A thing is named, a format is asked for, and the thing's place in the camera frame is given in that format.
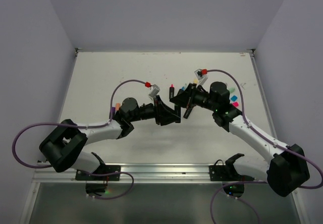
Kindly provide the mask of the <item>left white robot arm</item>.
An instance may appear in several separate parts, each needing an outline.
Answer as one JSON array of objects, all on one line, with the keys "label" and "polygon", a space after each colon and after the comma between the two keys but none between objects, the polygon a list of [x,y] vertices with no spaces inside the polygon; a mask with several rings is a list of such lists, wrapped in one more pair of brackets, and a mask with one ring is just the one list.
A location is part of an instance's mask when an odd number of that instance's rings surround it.
[{"label": "left white robot arm", "polygon": [[103,140],[119,140],[133,130],[133,122],[154,119],[159,126],[181,121],[178,108],[170,108],[159,96],[152,103],[138,105],[136,99],[126,98],[109,123],[103,127],[90,125],[79,129],[72,120],[64,120],[40,144],[39,150],[56,172],[72,168],[85,171],[94,180],[104,176],[103,160],[96,153],[86,153],[84,146]]}]

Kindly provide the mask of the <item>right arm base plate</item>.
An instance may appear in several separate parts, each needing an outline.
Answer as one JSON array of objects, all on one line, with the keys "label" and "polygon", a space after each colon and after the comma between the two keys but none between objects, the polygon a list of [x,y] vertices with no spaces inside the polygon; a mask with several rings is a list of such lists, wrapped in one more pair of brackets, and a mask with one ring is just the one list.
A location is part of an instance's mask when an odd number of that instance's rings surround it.
[{"label": "right arm base plate", "polygon": [[234,163],[237,159],[244,157],[244,154],[237,153],[228,158],[225,162],[218,159],[213,165],[209,165],[209,178],[210,181],[254,181],[254,178],[248,175],[240,175]]}]

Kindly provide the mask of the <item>blue capped black highlighter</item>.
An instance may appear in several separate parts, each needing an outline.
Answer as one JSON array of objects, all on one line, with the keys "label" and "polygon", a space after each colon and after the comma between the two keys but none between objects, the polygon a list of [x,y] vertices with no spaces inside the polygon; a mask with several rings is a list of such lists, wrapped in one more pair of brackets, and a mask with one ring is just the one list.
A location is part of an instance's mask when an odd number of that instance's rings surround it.
[{"label": "blue capped black highlighter", "polygon": [[181,93],[183,93],[185,91],[185,87],[181,87],[177,93],[177,95],[180,95]]}]

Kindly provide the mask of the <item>pink capped black highlighter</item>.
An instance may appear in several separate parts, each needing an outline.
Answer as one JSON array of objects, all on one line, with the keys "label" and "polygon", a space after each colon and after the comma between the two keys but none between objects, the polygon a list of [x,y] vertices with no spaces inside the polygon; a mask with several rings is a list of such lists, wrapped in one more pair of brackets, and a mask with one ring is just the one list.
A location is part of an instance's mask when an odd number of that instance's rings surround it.
[{"label": "pink capped black highlighter", "polygon": [[171,100],[174,96],[175,96],[175,88],[174,88],[174,85],[171,84],[171,86],[169,87],[169,100]]}]

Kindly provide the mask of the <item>green capped black highlighter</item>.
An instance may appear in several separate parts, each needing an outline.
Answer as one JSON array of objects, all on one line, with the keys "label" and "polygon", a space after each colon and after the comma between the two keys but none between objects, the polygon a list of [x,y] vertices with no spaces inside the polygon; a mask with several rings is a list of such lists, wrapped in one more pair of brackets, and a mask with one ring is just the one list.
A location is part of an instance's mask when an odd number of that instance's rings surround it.
[{"label": "green capped black highlighter", "polygon": [[181,118],[181,107],[175,104],[174,111],[176,113],[176,116],[180,119]]}]

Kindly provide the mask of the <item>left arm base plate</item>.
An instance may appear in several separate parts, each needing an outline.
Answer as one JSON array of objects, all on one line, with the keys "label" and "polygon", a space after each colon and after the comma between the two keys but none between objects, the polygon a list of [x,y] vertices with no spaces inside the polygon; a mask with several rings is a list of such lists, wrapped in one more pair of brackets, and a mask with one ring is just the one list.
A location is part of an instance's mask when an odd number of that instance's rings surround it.
[{"label": "left arm base plate", "polygon": [[81,153],[75,162],[77,181],[119,181],[121,166],[116,164],[106,164],[96,153]]}]

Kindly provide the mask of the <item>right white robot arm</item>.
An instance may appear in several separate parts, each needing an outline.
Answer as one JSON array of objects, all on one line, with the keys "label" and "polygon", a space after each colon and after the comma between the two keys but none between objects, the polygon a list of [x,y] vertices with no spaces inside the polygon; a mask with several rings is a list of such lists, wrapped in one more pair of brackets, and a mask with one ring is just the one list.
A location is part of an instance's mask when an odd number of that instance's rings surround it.
[{"label": "right white robot arm", "polygon": [[219,127],[245,141],[264,158],[265,165],[256,166],[256,173],[249,175],[266,181],[276,194],[286,197],[309,180],[303,149],[296,144],[288,146],[275,140],[261,129],[255,133],[252,124],[244,121],[242,111],[230,102],[225,83],[213,82],[209,91],[190,83],[170,98],[170,102],[185,109],[199,106],[212,111]]}]

